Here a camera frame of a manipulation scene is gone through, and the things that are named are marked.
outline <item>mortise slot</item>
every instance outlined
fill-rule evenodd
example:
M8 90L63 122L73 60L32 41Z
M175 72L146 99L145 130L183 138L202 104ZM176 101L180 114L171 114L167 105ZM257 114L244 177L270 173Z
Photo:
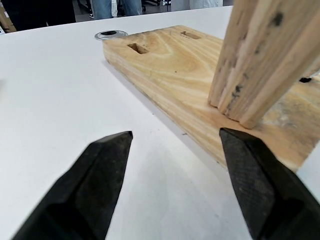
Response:
M140 46L137 43L128 44L128 47L130 47L133 50L135 50L138 54L146 54L146 53L149 52L147 49L145 49L144 47Z
M189 38L192 38L192 39L200 39L201 38L201 37L199 37L199 36L197 36L197 35L195 35L195 34L193 34L191 32L187 32L187 31L183 31L183 32L181 32L181 34L183 34L183 35L185 35L185 36L187 36Z

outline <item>wooden post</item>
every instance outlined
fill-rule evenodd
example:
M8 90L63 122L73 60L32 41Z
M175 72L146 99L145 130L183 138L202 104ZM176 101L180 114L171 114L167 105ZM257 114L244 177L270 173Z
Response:
M235 8L232 15L239 14L238 10ZM245 128L253 128L292 84L316 65L320 55L319 27L319 0L258 0L246 38L233 55L236 61L227 79L218 74L212 82L210 103ZM237 38L242 36L232 25L227 31L237 33ZM231 34L228 32L227 43ZM226 46L219 58L224 58ZM215 86L221 85L223 91L218 96L220 90L215 91Z
M236 0L215 69L208 101L217 107L231 70L237 64L238 51L247 37L249 22L258 0Z

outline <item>wood grain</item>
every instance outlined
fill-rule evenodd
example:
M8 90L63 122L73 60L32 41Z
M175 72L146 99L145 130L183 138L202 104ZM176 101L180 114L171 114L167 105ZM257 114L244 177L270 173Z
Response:
M128 46L132 44L141 53ZM216 37L174 26L104 41L103 52L109 63L224 166L221 127L262 139L296 171L319 141L320 81L294 84L254 129L245 129L208 104L222 44Z
M307 4L300 0L259 0L246 38L234 55L234 68L227 80L217 80L226 82L219 111L246 128L254 127L320 55L319 25L319 0Z

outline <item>white tabletop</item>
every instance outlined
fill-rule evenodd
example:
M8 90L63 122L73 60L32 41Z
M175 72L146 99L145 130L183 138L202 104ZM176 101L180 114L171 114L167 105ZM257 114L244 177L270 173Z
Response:
M0 36L0 239L10 238L92 141L132 130L108 240L243 240L229 175L110 66L103 30L186 25L223 38L231 7L45 27Z

